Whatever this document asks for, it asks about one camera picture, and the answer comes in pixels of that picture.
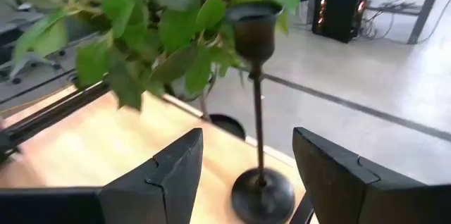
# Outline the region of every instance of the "desk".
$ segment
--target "desk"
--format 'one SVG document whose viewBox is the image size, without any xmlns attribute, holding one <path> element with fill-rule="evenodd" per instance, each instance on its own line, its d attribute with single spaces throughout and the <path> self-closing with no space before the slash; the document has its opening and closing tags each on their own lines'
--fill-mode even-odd
<svg viewBox="0 0 451 224">
<path fill-rule="evenodd" d="M 7 118 L 6 126 L 73 91 L 69 87 Z M 115 96 L 108 93 L 41 131 L 20 145 L 22 155 L 13 156 L 0 169 L 0 187 L 105 185 L 190 129 L 201 127 L 204 158 L 191 223 L 240 223 L 231 208 L 230 191 L 241 173 L 257 165 L 255 147 L 200 120 L 199 111 L 174 98 L 164 101 L 144 94 L 143 99 L 139 114 L 128 108 L 117 110 Z M 297 207 L 304 188 L 294 160 L 270 149 L 265 158 L 268 167 L 279 170 L 292 182 Z"/>
</svg>

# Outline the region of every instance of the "plant stem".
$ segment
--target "plant stem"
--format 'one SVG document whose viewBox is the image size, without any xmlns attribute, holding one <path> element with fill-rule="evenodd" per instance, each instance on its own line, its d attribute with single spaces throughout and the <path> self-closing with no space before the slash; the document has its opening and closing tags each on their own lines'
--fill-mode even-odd
<svg viewBox="0 0 451 224">
<path fill-rule="evenodd" d="M 200 109 L 203 113 L 203 116 L 202 116 L 203 119 L 211 122 L 210 115 L 209 115 L 208 111 L 206 110 L 206 96 L 205 96 L 204 90 L 202 90 L 202 92 L 200 93 L 199 100 L 200 100 Z"/>
</svg>

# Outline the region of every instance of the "floor stripe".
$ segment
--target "floor stripe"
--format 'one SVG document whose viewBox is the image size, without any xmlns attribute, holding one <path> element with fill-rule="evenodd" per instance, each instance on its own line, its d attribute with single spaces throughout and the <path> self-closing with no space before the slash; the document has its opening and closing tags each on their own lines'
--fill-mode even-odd
<svg viewBox="0 0 451 224">
<path fill-rule="evenodd" d="M 400 118 L 394 115 L 391 115 L 389 113 L 386 112 L 382 112 L 382 111 L 378 111 L 376 109 L 373 108 L 369 108 L 367 106 L 363 106 L 361 104 L 357 104 L 354 103 L 352 101 L 348 101 L 346 99 L 342 99 L 340 97 L 336 97 L 330 94 L 326 94 L 324 92 L 320 92 L 318 90 L 312 89 L 310 87 L 305 87 L 293 82 L 289 82 L 287 80 L 281 79 L 279 77 L 273 76 L 273 75 L 269 75 L 269 74 L 264 74 L 265 79 L 273 81 L 273 82 L 277 82 L 279 84 L 285 85 L 286 87 L 292 88 L 292 89 L 296 89 L 299 91 L 302 91 L 306 94 L 310 94 L 314 97 L 318 97 L 321 99 L 325 99 L 327 101 L 332 101 L 336 104 L 340 104 L 341 106 L 356 110 L 356 111 L 360 111 L 363 112 L 365 114 L 371 115 L 371 116 L 375 116 L 377 118 L 389 121 L 391 123 L 395 123 L 404 127 L 408 127 L 409 129 L 412 130 L 416 130 L 417 132 L 422 132 L 424 134 L 433 136 L 433 137 L 437 137 L 440 139 L 444 139 L 447 141 L 451 142 L 451 134 L 449 132 L 443 131 L 443 130 L 439 130 L 439 129 L 435 129 L 433 127 L 427 126 L 427 125 L 422 125 L 420 123 L 414 122 L 412 120 L 407 120 L 405 118 Z"/>
</svg>

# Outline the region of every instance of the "chair wheel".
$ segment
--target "chair wheel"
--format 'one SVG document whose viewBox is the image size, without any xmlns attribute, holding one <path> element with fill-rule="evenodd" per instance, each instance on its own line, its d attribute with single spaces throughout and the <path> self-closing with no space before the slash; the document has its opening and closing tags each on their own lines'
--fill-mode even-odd
<svg viewBox="0 0 451 224">
<path fill-rule="evenodd" d="M 15 84 L 15 85 L 17 85 L 17 84 L 19 84 L 19 83 L 21 83 L 21 82 L 22 82 L 22 80 L 19 79 L 19 78 L 14 78 L 14 79 L 13 79 L 13 84 Z"/>
</svg>

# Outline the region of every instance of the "potted plant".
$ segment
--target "potted plant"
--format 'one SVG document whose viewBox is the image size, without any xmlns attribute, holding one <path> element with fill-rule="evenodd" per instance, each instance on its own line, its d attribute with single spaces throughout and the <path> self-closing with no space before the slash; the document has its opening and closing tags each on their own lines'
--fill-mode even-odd
<svg viewBox="0 0 451 224">
<path fill-rule="evenodd" d="M 228 7 L 255 0 L 22 0 L 52 10 L 17 41 L 13 59 L 33 50 L 41 56 L 68 43 L 64 18 L 78 17 L 99 37 L 78 49 L 76 67 L 81 85 L 104 78 L 119 107 L 140 110 L 145 91 L 162 94 L 170 83 L 185 78 L 190 94 L 204 89 L 240 64 L 233 37 L 224 22 Z M 288 33 L 288 14 L 299 0 L 276 0 L 285 8 L 278 28 Z"/>
</svg>

